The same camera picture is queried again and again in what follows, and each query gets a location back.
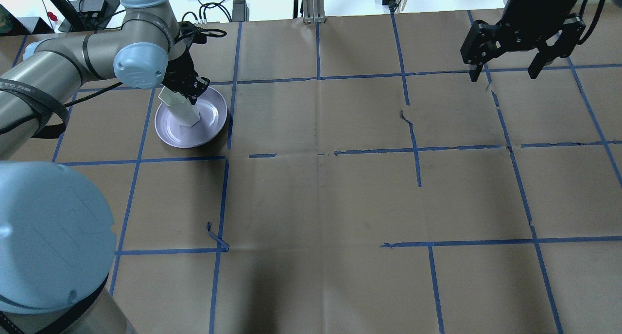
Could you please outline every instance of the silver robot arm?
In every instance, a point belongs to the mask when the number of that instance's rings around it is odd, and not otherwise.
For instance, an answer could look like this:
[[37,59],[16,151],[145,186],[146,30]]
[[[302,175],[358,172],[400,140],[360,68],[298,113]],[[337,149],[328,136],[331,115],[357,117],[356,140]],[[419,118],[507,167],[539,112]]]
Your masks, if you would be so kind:
[[121,3],[126,15],[120,31],[37,42],[24,62],[0,75],[0,128],[12,128],[0,133],[0,159],[36,134],[46,138],[52,113],[66,122],[61,101],[85,82],[118,77],[134,88],[164,83],[191,102],[207,89],[209,80],[198,77],[188,52],[192,38],[187,36],[197,33],[196,27],[189,24],[180,32],[168,0]]

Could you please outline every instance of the robotic arm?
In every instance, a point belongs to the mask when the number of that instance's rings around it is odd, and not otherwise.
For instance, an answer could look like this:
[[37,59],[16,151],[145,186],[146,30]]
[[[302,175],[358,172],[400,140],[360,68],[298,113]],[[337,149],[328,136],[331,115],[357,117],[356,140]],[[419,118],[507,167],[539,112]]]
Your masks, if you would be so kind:
[[[532,79],[555,58],[568,57],[584,41],[580,39],[585,30],[582,17],[571,13],[576,3],[577,0],[508,0],[496,24],[474,21],[460,49],[464,63],[471,67],[471,81],[477,81],[484,63],[505,52],[537,48],[528,68]],[[558,40],[549,46],[547,40],[557,33]]]
[[[134,88],[160,83],[194,105],[209,80],[194,70],[193,42],[201,30],[178,23],[168,0],[121,0],[126,16],[120,31],[49,39],[26,48],[24,62],[0,76],[0,159],[9,158],[29,137],[55,138],[68,114],[61,101],[85,82],[118,77]],[[56,113],[64,122],[45,126]]]

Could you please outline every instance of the purple plate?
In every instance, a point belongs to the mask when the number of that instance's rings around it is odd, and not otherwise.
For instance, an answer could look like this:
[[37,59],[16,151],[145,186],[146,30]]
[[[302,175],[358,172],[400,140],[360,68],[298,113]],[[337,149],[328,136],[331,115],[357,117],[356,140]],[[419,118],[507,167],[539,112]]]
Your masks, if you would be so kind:
[[220,92],[207,88],[196,101],[201,119],[194,126],[180,125],[166,106],[155,111],[155,131],[169,146],[194,148],[204,145],[218,135],[227,120],[227,103]]

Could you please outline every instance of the metal frame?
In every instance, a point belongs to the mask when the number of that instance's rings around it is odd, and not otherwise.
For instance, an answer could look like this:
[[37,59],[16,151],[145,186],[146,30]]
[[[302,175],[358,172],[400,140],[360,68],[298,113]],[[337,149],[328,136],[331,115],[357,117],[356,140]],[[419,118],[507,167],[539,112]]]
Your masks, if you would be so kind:
[[324,0],[302,0],[303,16],[305,24],[325,22]]

